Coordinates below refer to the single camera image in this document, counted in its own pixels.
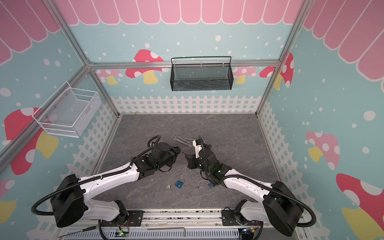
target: padlock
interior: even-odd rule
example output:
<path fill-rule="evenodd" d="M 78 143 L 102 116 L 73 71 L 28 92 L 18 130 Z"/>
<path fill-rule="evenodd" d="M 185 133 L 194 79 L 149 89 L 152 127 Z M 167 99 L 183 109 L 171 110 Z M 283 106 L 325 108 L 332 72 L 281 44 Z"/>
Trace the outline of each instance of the padlock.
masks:
<path fill-rule="evenodd" d="M 177 188 L 181 188 L 182 186 L 183 186 L 183 184 L 184 184 L 184 178 L 180 178 L 176 183 L 175 183 L 175 186 L 177 187 Z"/>

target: gray marble floor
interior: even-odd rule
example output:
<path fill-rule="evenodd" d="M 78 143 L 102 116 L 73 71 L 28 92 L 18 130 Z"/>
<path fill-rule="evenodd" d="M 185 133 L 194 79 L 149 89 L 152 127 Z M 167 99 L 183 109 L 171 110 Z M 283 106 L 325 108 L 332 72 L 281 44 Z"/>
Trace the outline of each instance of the gray marble floor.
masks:
<path fill-rule="evenodd" d="M 197 139 L 201 135 L 217 159 L 240 173 L 264 182 L 277 180 L 275 168 L 254 114 L 162 114 L 124 115 L 117 129 L 100 172 L 119 167 L 130 157 L 147 149 L 147 141 L 160 134 L 161 142 L 180 146 L 182 152 L 194 150 L 172 140 L 174 134 Z M 187 168 L 184 154 L 180 154 L 169 172 L 157 171 L 139 181 L 126 183 L 108 190 L 97 200 L 121 200 L 131 209 L 235 207 L 250 197 L 222 186 L 208 187 L 198 169 Z M 181 189 L 174 186 L 181 177 Z"/>

